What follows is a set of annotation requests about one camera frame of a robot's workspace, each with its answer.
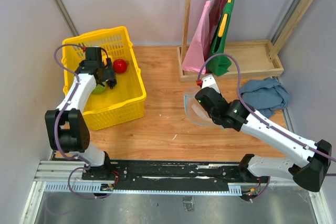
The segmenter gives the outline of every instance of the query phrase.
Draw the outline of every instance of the yellow basket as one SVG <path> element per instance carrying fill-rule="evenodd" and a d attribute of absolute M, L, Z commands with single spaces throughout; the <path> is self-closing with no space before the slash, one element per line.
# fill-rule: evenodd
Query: yellow basket
<path fill-rule="evenodd" d="M 84 109 L 84 120 L 92 130 L 99 130 L 144 116 L 146 91 L 136 63 L 133 44 L 126 27 L 92 31 L 77 37 L 65 39 L 63 44 L 74 43 L 87 47 L 100 46 L 108 52 L 112 60 L 123 59 L 129 62 L 127 71 L 116 74 L 117 85 L 106 88 L 101 94 L 91 94 Z M 78 47 L 63 47 L 62 63 L 75 71 L 85 55 Z M 73 75 L 64 71 L 66 95 L 71 88 Z"/>

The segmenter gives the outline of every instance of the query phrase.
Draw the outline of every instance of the blue cloth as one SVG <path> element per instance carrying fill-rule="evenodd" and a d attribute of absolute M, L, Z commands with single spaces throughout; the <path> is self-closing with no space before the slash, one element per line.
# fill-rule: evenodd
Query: blue cloth
<path fill-rule="evenodd" d="M 276 79 L 268 77 L 264 80 L 249 80 L 240 88 L 244 102 L 269 118 L 274 110 L 288 107 L 290 97 L 287 90 Z"/>

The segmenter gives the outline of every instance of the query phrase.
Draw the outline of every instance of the yellow handle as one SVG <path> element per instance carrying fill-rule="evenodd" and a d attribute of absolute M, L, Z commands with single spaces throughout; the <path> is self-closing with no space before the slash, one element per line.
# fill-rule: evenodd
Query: yellow handle
<path fill-rule="evenodd" d="M 225 26 L 226 26 L 226 21 L 227 21 L 227 13 L 224 14 L 223 20 L 219 26 L 219 31 L 218 31 L 218 36 L 219 38 L 222 38 L 224 30 L 225 30 Z"/>

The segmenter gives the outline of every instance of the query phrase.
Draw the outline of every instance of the red ball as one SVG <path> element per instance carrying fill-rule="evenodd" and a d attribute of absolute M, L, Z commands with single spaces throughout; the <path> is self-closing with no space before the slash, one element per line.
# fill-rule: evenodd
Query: red ball
<path fill-rule="evenodd" d="M 123 59 L 117 59 L 113 63 L 113 69 L 116 73 L 125 73 L 127 70 L 127 63 Z"/>

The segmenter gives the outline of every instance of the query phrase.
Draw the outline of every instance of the green object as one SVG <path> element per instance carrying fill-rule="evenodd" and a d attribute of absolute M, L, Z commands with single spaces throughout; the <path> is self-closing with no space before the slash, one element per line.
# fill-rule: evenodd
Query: green object
<path fill-rule="evenodd" d="M 229 24 L 231 20 L 231 13 L 233 10 L 233 6 L 235 4 L 235 0 L 232 0 L 231 3 L 226 3 L 223 13 L 221 16 L 221 21 L 219 22 L 219 25 L 217 26 L 217 30 L 215 33 L 215 36 L 213 38 L 213 41 L 211 43 L 210 53 L 209 57 L 215 54 L 224 53 L 225 49 L 225 41 L 227 36 L 227 31 L 229 29 Z M 219 32 L 219 26 L 223 21 L 224 14 L 227 14 L 227 21 L 224 29 L 223 36 L 220 38 L 218 36 Z M 228 72 L 228 68 L 231 66 L 231 61 L 226 56 L 219 56 L 214 59 L 212 59 L 207 65 L 206 68 L 210 70 L 212 73 L 214 73 L 217 76 L 221 76 Z"/>
<path fill-rule="evenodd" d="M 101 94 L 105 89 L 106 89 L 106 84 L 105 82 L 103 83 L 105 85 L 105 87 L 103 87 L 102 85 L 98 84 L 95 89 L 92 91 L 92 94 Z"/>

